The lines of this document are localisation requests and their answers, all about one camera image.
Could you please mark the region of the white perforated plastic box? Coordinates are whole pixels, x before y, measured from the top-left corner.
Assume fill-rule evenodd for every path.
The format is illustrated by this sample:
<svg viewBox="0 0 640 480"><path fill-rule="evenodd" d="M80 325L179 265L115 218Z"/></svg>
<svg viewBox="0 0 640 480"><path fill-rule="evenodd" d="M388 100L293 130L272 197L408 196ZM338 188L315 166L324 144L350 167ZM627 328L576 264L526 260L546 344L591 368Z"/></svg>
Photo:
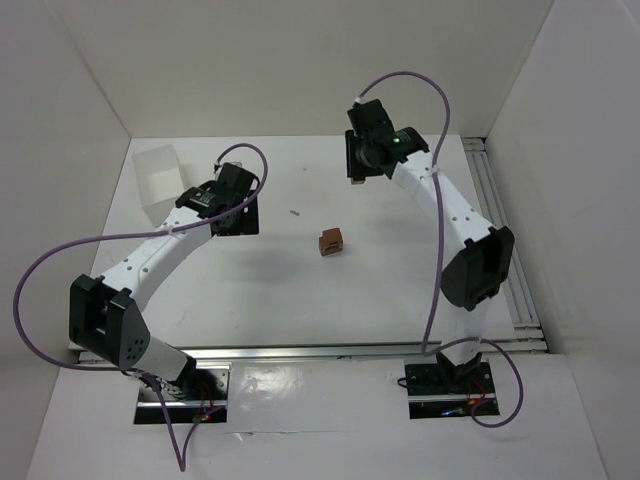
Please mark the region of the white perforated plastic box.
<svg viewBox="0 0 640 480"><path fill-rule="evenodd" d="M154 226L159 226L187 189L179 158L172 145L132 156L141 207Z"/></svg>

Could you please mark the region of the notched brown wood block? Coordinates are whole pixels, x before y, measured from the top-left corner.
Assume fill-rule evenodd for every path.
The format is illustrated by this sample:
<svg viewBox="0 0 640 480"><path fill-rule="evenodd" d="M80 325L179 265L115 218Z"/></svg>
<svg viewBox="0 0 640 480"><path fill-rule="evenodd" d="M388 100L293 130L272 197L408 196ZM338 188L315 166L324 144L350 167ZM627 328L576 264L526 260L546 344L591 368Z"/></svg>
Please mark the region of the notched brown wood block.
<svg viewBox="0 0 640 480"><path fill-rule="evenodd" d="M342 244L343 236L341 230L339 228L331 228L324 230L321 235L321 240L323 244Z"/></svg>

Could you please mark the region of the U-shaped brown wood block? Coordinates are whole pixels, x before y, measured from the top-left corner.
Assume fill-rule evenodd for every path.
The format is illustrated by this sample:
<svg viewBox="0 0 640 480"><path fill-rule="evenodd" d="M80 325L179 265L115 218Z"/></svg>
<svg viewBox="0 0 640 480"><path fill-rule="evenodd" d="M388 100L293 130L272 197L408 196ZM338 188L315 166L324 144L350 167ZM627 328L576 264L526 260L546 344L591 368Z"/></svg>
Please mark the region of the U-shaped brown wood block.
<svg viewBox="0 0 640 480"><path fill-rule="evenodd" d="M343 241L342 244L329 244L329 245L326 245L326 244L322 243L321 237L319 238L319 252L320 252L320 255L321 255L321 252L323 252L323 251L331 251L331 250L342 250L343 251L343 249L344 249L344 241Z"/></svg>

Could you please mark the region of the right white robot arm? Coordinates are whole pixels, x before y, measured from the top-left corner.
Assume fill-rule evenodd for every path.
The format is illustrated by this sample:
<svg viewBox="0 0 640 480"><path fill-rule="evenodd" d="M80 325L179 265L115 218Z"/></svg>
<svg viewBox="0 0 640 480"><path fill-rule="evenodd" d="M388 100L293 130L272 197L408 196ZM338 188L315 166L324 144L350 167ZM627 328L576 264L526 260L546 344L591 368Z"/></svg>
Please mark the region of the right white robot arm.
<svg viewBox="0 0 640 480"><path fill-rule="evenodd" d="M382 103L358 99L348 110L347 176L354 183L386 176L402 188L438 235L431 310L450 310L445 349L436 353L439 382L458 393L478 373L480 339L494 297L506 281L515 238L479 213L439 170L437 153L412 127L396 129Z"/></svg>

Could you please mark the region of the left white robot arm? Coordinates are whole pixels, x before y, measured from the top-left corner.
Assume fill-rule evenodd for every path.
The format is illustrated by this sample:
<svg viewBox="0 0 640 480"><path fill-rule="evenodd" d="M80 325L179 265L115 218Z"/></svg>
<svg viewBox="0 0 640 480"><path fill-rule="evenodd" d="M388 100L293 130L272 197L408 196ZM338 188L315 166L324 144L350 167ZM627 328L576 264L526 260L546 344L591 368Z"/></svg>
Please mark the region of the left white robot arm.
<svg viewBox="0 0 640 480"><path fill-rule="evenodd" d="M79 276L70 287L71 342L124 373L155 377L177 398L218 393L213 374L151 335L143 312L171 273L211 238L258 234L257 186L255 174L224 164L215 179L176 199L157 236L101 275Z"/></svg>

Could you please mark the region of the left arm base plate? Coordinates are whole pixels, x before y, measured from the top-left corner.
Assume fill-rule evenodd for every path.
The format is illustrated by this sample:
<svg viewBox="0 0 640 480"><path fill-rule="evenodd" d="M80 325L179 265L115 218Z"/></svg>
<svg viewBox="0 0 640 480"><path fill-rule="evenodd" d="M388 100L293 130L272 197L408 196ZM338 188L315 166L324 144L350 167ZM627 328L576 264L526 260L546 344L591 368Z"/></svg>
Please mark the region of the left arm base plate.
<svg viewBox="0 0 640 480"><path fill-rule="evenodd" d="M143 373L140 377L148 386L156 386L166 399L178 401L202 400L206 402L226 400L225 380L211 370L187 365L175 380Z"/></svg>

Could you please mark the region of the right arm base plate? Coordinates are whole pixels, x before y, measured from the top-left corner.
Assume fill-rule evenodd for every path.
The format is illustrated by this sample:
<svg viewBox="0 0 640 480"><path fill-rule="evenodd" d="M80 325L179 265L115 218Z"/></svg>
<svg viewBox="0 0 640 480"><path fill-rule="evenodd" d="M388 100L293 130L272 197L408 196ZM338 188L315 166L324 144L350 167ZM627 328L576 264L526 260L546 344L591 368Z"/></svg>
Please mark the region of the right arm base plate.
<svg viewBox="0 0 640 480"><path fill-rule="evenodd" d="M488 397L495 394L493 375L488 362L481 362L471 373L461 378L446 379L437 364L407 364L405 375L397 380L400 387L408 390L408 395L445 396L455 395Z"/></svg>

